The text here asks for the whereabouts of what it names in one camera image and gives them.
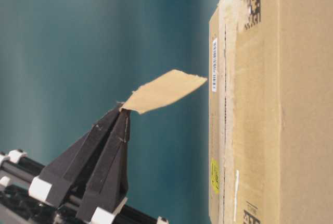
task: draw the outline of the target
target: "cardboard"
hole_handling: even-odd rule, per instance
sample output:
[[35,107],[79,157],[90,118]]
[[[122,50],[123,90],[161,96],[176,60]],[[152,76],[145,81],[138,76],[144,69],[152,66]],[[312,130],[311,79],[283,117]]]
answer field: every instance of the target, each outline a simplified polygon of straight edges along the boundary
[[218,125],[223,192],[212,223],[332,222],[332,1],[220,0],[210,32],[225,79],[210,86],[210,136]]
[[171,70],[134,91],[120,108],[135,110],[139,114],[170,105],[193,92],[207,81],[207,78]]
[[224,191],[221,188],[223,184],[220,184],[220,178],[224,177],[223,166],[220,166],[219,162],[222,140],[219,136],[219,92],[220,83],[223,83],[224,79],[217,63],[217,60],[222,60],[219,39],[219,10],[216,10],[209,22],[209,216],[212,224],[219,223],[220,195],[223,195]]

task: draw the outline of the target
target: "torn cardboard piece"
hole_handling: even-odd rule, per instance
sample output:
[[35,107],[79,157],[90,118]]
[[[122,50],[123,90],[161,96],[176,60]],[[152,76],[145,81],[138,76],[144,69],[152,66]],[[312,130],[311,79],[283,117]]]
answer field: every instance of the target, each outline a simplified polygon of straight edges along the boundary
[[120,108],[135,110],[143,114],[153,109],[170,105],[193,92],[207,81],[207,78],[171,70],[134,91]]

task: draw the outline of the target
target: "barcode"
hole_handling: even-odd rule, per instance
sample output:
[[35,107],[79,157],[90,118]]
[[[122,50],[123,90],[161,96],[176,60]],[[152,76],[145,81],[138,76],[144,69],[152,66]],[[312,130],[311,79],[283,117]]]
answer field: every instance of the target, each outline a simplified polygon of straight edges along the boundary
[[216,92],[217,83],[217,38],[213,41],[212,91]]

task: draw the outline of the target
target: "teal wall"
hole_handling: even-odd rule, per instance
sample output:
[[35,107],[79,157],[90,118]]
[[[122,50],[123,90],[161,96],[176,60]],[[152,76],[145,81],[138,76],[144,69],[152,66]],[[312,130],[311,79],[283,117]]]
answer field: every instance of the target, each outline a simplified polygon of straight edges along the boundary
[[[116,101],[176,68],[208,76],[218,0],[0,0],[0,150],[47,164]],[[128,204],[209,223],[208,85],[132,113]]]

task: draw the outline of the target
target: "yellow label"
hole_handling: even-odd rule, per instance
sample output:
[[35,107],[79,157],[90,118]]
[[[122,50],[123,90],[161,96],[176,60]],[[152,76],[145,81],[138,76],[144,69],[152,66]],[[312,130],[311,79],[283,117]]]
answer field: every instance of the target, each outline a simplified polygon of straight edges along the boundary
[[219,194],[219,165],[215,159],[212,158],[211,164],[211,183],[213,190],[216,194]]

